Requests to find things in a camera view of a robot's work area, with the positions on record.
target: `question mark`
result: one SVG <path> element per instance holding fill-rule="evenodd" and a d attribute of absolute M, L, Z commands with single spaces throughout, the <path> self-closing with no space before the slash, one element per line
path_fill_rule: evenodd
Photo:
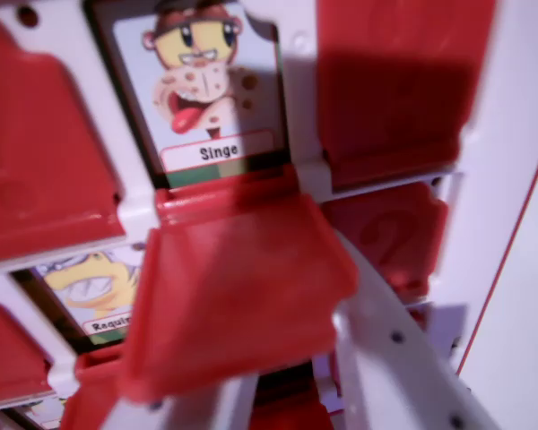
<path fill-rule="evenodd" d="M 395 254 L 412 239 L 418 223 L 408 211 L 384 212 L 373 218 L 360 231 L 360 242 L 363 245 L 371 245 L 381 240 L 380 227 L 382 224 L 394 225 L 395 232 L 388 241 L 388 248 L 378 260 L 380 266 L 391 262 Z"/>

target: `plastic screw hole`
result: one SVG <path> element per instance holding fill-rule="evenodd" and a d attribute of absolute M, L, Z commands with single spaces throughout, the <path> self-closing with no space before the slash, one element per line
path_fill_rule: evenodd
<path fill-rule="evenodd" d="M 394 343 L 398 343 L 398 344 L 404 343 L 404 335 L 399 331 L 393 331 L 391 333 L 391 340 Z"/>
<path fill-rule="evenodd" d="M 163 406 L 163 401 L 154 401 L 150 404 L 150 410 L 159 410 Z"/>
<path fill-rule="evenodd" d="M 38 14 L 31 7 L 24 5 L 18 8 L 18 21 L 29 29 L 33 29 L 38 25 Z"/>
<path fill-rule="evenodd" d="M 452 428 L 456 428 L 456 429 L 463 429 L 464 428 L 464 421 L 458 415 L 451 415 L 450 416 L 450 426 Z"/>

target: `red plastic flap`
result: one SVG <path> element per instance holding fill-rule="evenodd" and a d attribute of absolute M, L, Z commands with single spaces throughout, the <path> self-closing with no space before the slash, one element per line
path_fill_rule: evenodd
<path fill-rule="evenodd" d="M 425 296 L 447 206 L 430 188 L 409 184 L 327 202 L 323 212 L 403 300 Z"/>
<path fill-rule="evenodd" d="M 0 26 L 0 260 L 124 234 L 81 104 L 59 61 Z"/>
<path fill-rule="evenodd" d="M 122 345 L 82 354 L 75 373 L 80 389 L 65 404 L 60 430 L 94 430 L 101 428 L 117 402 L 117 368 Z"/>
<path fill-rule="evenodd" d="M 0 401 L 52 391 L 48 369 L 40 348 L 0 306 Z"/>
<path fill-rule="evenodd" d="M 245 185 L 256 204 L 200 193 L 198 215 L 188 216 L 189 201 L 174 205 L 170 224 L 150 234 L 120 379 L 131 400 L 333 347 L 331 315 L 355 290 L 356 269 L 308 196 L 272 190 Z"/>
<path fill-rule="evenodd" d="M 317 388 L 253 410 L 249 430 L 334 430 Z"/>
<path fill-rule="evenodd" d="M 456 159 L 494 4 L 318 1 L 318 126 L 334 187 Z"/>

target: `cartoon yellow character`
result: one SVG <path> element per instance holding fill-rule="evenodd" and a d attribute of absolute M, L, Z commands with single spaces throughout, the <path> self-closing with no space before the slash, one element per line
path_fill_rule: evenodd
<path fill-rule="evenodd" d="M 39 267 L 52 289 L 67 290 L 68 306 L 94 309 L 95 318 L 134 302 L 139 271 L 138 267 L 114 262 L 110 253 L 102 252 Z"/>

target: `character card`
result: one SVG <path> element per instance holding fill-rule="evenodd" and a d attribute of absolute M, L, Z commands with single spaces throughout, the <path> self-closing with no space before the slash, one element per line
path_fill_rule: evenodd
<path fill-rule="evenodd" d="M 35 401 L 25 406 L 14 408 L 18 414 L 24 415 L 39 428 L 53 430 L 60 427 L 64 415 L 65 400 L 57 396 Z"/>
<path fill-rule="evenodd" d="M 122 339 L 143 261 L 142 244 L 42 264 L 35 272 L 94 344 Z"/>
<path fill-rule="evenodd" d="M 238 3 L 211 0 L 100 0 L 93 10 L 169 186 L 287 160 L 272 26 L 253 23 Z"/>

